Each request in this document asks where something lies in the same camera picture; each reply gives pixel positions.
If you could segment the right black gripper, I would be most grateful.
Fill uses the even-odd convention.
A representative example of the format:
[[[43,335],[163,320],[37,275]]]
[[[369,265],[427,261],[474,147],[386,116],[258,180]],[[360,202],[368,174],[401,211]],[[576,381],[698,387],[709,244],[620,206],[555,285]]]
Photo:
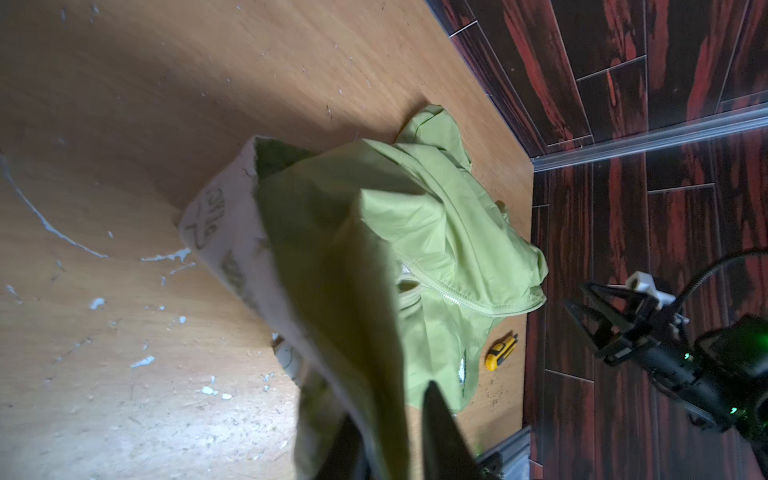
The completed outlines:
[[[767,454],[765,319],[747,314],[686,345],[647,322],[660,305],[655,297],[594,282],[581,290],[587,303],[567,302],[565,308],[597,359],[609,366],[630,359],[684,406],[692,424],[720,432],[734,428],[755,455]]]

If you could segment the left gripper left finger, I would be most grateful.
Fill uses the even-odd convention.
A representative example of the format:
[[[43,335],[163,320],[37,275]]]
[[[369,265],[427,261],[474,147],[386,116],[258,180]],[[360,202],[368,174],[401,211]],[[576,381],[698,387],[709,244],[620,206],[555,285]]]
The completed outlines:
[[[369,462],[362,436],[347,415],[315,480],[366,480]]]

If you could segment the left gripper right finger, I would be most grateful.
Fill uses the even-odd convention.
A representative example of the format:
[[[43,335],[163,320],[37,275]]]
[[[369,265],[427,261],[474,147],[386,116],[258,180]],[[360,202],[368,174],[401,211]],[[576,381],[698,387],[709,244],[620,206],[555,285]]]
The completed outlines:
[[[482,478],[434,381],[429,382],[424,394],[421,428],[425,479]]]

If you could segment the green jacket with printed lining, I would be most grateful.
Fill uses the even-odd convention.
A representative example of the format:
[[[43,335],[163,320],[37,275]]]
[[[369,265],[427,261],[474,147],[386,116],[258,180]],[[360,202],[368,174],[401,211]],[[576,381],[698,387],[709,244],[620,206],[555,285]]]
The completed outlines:
[[[328,462],[344,421],[375,478],[407,478],[407,408],[436,386],[451,413],[464,409],[492,331],[546,301],[544,254],[474,178],[438,105],[393,143],[316,153],[254,136],[178,229],[278,336],[300,390],[301,479]]]

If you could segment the yellow utility knife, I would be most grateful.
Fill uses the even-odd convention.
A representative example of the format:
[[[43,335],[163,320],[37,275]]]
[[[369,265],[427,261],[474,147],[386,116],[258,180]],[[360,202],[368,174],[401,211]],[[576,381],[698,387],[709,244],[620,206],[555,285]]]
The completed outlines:
[[[488,371],[498,370],[503,363],[510,357],[518,344],[518,335],[509,334],[503,339],[495,342],[488,350],[485,357],[485,367]]]

